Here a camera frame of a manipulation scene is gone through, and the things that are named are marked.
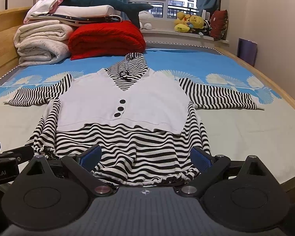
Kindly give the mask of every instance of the shark plush toy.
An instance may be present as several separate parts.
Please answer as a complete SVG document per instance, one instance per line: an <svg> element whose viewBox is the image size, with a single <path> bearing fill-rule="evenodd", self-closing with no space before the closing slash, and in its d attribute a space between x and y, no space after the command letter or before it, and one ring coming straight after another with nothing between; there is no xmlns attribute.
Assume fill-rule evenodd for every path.
<svg viewBox="0 0 295 236"><path fill-rule="evenodd" d="M139 12L153 8L147 3L123 3L118 0L64 0L61 5L78 7L110 5L115 10L124 12L137 28L140 28Z"/></svg>

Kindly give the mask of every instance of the white plush toy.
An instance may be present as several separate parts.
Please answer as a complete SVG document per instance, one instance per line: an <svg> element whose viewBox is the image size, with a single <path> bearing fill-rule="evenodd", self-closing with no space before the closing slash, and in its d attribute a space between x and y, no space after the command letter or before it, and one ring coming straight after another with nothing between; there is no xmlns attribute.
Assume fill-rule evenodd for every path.
<svg viewBox="0 0 295 236"><path fill-rule="evenodd" d="M139 19L140 19L140 29L152 29L152 21L154 16L149 13L148 11L140 11L139 12Z"/></svg>

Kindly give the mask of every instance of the bed sheet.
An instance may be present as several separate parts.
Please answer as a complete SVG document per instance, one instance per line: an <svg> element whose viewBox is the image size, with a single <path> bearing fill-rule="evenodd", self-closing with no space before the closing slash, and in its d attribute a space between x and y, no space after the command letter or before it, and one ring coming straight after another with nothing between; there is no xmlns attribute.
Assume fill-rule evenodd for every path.
<svg viewBox="0 0 295 236"><path fill-rule="evenodd" d="M196 83L226 87L258 97L265 111L197 111L206 127L211 152L213 155L225 154L232 160L258 155L280 183L295 176L295 110L248 70L226 56L191 50L150 49L145 52L145 58L150 68L162 71L173 80L188 77ZM122 59L123 56L67 59L59 64L28 67L16 72L0 86L2 151L26 141L43 114L44 106L26 110L2 104L18 88L49 86L67 73L77 78Z"/></svg>

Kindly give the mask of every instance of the blue bed sheet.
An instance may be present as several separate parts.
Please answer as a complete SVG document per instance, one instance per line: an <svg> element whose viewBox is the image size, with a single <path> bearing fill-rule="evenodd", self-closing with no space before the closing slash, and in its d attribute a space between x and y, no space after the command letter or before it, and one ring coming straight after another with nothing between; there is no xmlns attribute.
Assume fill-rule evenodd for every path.
<svg viewBox="0 0 295 236"><path fill-rule="evenodd" d="M281 98L265 87L252 73L227 56L192 50L149 49L144 54L147 64L155 71L162 71L174 80L190 78L196 83L214 85L250 93L259 97L262 104ZM0 98L20 87L35 88L52 85L70 73L74 78L95 73L109 67L123 56L92 57L82 60L66 59L55 65L32 66L19 70L0 86Z"/></svg>

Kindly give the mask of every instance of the purple yoga mat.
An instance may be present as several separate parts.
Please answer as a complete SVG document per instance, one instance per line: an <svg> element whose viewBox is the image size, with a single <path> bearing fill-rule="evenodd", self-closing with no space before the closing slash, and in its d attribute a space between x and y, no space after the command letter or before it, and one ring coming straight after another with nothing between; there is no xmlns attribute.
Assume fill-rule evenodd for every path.
<svg viewBox="0 0 295 236"><path fill-rule="evenodd" d="M257 44L239 38L237 57L254 67L257 58Z"/></svg>

